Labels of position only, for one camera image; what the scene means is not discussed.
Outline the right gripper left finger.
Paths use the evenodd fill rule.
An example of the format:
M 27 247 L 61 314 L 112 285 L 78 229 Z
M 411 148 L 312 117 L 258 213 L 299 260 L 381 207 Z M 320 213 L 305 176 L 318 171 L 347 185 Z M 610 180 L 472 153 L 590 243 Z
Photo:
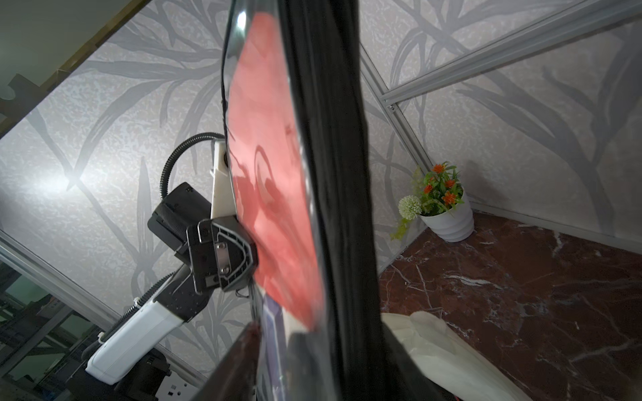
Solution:
M 260 325 L 251 322 L 242 330 L 226 356 L 192 399 L 252 400 L 260 343 Z

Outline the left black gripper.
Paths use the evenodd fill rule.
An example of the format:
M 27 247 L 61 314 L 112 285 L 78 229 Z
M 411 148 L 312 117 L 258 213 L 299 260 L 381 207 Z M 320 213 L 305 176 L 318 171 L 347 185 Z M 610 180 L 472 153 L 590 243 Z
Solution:
M 248 287 L 257 268 L 257 247 L 237 217 L 210 217 L 212 204 L 187 182 L 169 190 L 163 181 L 160 196 L 148 228 L 190 267 L 195 291 Z

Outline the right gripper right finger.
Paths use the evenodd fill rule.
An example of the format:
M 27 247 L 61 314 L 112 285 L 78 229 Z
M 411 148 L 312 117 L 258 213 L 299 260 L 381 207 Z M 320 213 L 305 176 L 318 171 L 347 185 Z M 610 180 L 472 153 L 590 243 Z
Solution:
M 388 371 L 393 388 L 402 400 L 445 400 L 437 386 L 413 362 L 400 341 L 382 326 L 386 341 Z

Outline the cream canvas tote bag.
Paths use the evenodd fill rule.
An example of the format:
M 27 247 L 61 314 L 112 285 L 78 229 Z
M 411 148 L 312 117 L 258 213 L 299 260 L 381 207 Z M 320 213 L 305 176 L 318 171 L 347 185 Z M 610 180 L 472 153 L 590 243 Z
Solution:
M 383 313 L 381 318 L 421 373 L 458 399 L 530 399 L 439 317 L 418 311 L 410 316 Z

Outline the clear case red paddle set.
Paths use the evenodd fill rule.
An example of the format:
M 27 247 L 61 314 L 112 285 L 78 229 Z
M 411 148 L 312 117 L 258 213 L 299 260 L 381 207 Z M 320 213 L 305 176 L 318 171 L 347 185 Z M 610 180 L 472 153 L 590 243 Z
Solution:
M 237 218 L 257 247 L 257 392 L 391 400 L 356 1 L 235 1 L 222 62 Z

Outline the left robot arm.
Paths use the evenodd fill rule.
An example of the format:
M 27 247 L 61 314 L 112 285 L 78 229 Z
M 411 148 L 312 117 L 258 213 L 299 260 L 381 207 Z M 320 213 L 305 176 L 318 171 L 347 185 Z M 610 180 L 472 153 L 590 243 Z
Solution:
M 212 198 L 207 200 L 187 182 L 170 189 L 180 157 L 206 141 L 215 145 Z M 206 132 L 180 143 L 163 167 L 160 196 L 147 225 L 182 265 L 139 297 L 99 337 L 85 371 L 104 384 L 120 382 L 144 354 L 194 319 L 215 291 L 247 287 L 257 267 L 256 244 L 236 217 L 225 135 Z

